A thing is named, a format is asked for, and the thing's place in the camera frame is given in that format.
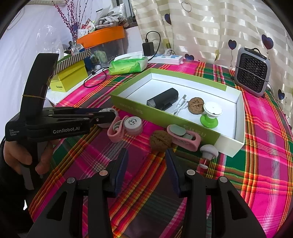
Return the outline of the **person left hand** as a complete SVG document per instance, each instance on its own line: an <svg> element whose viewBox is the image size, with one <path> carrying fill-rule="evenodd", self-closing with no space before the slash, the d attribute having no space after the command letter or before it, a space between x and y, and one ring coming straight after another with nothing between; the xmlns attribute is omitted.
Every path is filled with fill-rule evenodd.
<svg viewBox="0 0 293 238"><path fill-rule="evenodd" d="M41 159L35 167L35 171L37 171L38 174L45 174L49 171L54 147L58 143L58 139L49 141L47 143L47 146L41 155ZM5 162L18 174L21 174L21 164L31 165L32 163L32 157L30 153L17 142L5 142L3 155Z"/></svg>

